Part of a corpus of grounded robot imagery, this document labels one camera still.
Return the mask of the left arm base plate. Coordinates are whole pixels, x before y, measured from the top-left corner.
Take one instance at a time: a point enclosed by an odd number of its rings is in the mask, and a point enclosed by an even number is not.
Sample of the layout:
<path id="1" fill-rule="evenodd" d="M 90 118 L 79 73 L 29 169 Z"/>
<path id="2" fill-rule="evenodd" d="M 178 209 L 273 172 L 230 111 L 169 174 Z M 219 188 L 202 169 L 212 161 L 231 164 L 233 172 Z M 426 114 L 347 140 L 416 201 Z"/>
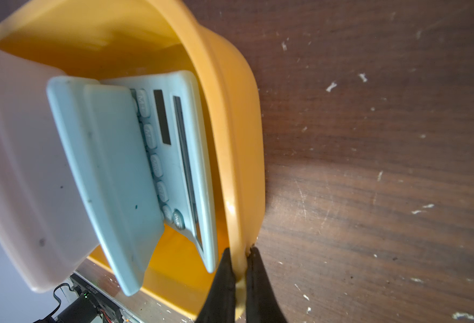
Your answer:
<path id="1" fill-rule="evenodd" d="M 53 290 L 53 298 L 57 302 L 57 307 L 36 322 L 94 322 L 97 318 L 101 319 L 101 322 L 126 322 L 121 308 L 99 292 L 97 288 L 75 273 L 69 279 L 70 283 L 64 282 Z M 62 300 L 56 294 L 62 288 L 77 296 L 63 310 L 60 309 Z"/>

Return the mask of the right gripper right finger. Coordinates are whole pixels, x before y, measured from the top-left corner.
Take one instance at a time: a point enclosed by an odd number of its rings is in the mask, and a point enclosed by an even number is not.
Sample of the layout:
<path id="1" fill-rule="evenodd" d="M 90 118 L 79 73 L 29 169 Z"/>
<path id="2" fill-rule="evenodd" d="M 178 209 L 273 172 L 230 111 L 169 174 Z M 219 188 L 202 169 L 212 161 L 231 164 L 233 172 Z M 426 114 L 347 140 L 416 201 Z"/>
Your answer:
<path id="1" fill-rule="evenodd" d="M 246 321 L 248 323 L 287 323 L 270 284 L 257 247 L 250 249 L 246 271 Z"/>

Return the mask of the pink calculator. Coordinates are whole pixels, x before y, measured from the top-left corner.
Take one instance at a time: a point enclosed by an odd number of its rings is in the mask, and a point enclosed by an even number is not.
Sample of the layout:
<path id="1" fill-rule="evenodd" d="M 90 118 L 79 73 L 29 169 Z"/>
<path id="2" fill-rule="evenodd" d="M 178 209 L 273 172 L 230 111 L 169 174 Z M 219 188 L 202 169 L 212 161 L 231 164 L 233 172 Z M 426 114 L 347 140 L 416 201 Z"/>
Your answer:
<path id="1" fill-rule="evenodd" d="M 47 97 L 60 75 L 0 50 L 0 245 L 36 293 L 98 246 Z"/>

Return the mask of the teal calculator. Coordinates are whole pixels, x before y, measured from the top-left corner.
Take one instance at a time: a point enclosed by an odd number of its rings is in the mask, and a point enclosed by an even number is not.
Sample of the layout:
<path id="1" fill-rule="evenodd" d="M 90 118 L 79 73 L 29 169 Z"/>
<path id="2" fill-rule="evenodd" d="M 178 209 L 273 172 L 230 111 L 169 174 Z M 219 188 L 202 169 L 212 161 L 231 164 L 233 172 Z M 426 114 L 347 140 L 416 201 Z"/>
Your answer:
<path id="1" fill-rule="evenodd" d="M 47 96 L 75 183 L 123 292 L 137 293 L 164 220 L 127 87 L 59 76 Z"/>
<path id="2" fill-rule="evenodd" d="M 207 272 L 213 273 L 218 238 L 197 78 L 181 70 L 101 82 L 132 91 L 164 221 L 194 244 Z"/>

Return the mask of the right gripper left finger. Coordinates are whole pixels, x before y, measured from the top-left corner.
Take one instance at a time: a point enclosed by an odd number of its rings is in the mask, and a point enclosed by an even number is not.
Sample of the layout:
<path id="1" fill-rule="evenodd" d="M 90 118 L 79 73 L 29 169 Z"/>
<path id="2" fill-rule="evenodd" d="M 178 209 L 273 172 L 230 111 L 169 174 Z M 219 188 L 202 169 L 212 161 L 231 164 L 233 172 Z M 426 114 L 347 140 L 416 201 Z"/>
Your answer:
<path id="1" fill-rule="evenodd" d="M 236 279 L 232 270 L 230 249 L 222 254 L 214 281 L 196 323 L 234 323 L 236 309 Z"/>

